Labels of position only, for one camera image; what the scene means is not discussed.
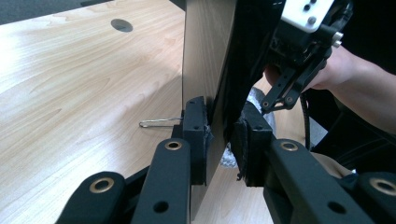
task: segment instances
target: metal pin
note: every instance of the metal pin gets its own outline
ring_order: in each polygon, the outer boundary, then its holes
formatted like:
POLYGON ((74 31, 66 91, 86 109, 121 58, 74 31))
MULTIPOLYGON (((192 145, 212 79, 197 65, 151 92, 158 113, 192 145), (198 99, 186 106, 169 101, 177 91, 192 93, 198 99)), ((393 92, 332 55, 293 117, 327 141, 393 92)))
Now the metal pin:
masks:
POLYGON ((173 125, 150 125, 146 123, 155 123, 155 122, 166 122, 170 120, 177 120, 183 118, 171 118, 171 119, 146 119, 139 122, 139 126, 141 128, 160 128, 160 127, 173 127, 173 125))

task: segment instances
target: wooden table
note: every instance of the wooden table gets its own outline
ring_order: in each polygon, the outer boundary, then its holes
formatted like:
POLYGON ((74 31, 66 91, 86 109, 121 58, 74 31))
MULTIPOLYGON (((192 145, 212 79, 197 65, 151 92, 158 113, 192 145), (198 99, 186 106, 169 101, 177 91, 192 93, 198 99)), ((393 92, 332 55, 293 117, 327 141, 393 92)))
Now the wooden table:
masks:
MULTIPOLYGON (((149 165, 171 130, 138 122, 179 116, 184 17, 119 0, 0 26, 0 223, 53 223, 88 176, 149 165)), ((304 140, 298 108, 276 117, 278 136, 304 140)), ((236 174, 219 167, 193 223, 271 222, 236 174)))

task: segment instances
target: black wire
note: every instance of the black wire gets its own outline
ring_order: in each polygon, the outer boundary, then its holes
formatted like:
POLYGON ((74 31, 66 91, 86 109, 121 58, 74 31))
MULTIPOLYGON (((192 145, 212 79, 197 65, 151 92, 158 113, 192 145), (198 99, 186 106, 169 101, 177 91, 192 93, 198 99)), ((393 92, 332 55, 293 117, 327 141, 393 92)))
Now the black wire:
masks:
POLYGON ((308 104, 306 101, 306 92, 301 93, 300 102, 301 102, 301 108, 303 109, 303 116, 304 116, 305 147, 308 150, 311 150, 311 130, 310 130, 310 124, 309 124, 309 111, 308 111, 308 104))

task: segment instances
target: wooden tabletop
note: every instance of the wooden tabletop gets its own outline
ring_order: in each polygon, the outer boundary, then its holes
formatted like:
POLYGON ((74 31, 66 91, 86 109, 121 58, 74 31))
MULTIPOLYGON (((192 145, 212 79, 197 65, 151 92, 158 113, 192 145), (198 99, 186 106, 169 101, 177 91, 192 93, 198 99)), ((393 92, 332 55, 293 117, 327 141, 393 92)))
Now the wooden tabletop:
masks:
MULTIPOLYGON (((180 115, 184 18, 167 0, 119 0, 0 26, 0 223, 53 223, 88 176, 149 165, 171 130, 138 123, 180 115)), ((277 135, 304 140, 300 115, 276 113, 277 135)), ((271 222, 236 174, 217 170, 193 223, 271 222)))

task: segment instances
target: mounting hole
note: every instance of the mounting hole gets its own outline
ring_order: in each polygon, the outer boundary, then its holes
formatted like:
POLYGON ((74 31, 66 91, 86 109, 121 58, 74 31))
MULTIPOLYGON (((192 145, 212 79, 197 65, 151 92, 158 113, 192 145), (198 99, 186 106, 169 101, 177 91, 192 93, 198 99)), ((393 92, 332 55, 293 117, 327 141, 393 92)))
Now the mounting hole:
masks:
POLYGON ((182 145, 179 142, 168 142, 165 144, 166 149, 169 149, 169 150, 178 150, 181 148, 181 146, 182 145))
POLYGON ((114 185, 114 180, 110 177, 103 177, 93 181, 90 185, 92 193, 103 193, 110 190, 114 185))
POLYGON ((335 213, 338 213, 338 214, 345 214, 347 212, 345 207, 343 205, 341 205, 340 203, 329 202, 327 204, 327 206, 330 209, 332 209, 332 211, 334 211, 335 213))
POLYGON ((386 179, 371 178, 370 184, 373 186, 373 188, 382 193, 388 194, 390 196, 396 196, 396 185, 386 179))
POLYGON ((280 146, 287 151, 296 151, 298 147, 291 142, 282 142, 280 146))
POLYGON ((164 213, 168 210, 169 204, 167 202, 158 202, 154 204, 154 212, 156 213, 164 213))
POLYGON ((111 21, 111 26, 121 32, 129 33, 131 32, 134 27, 131 23, 125 20, 115 19, 111 21))

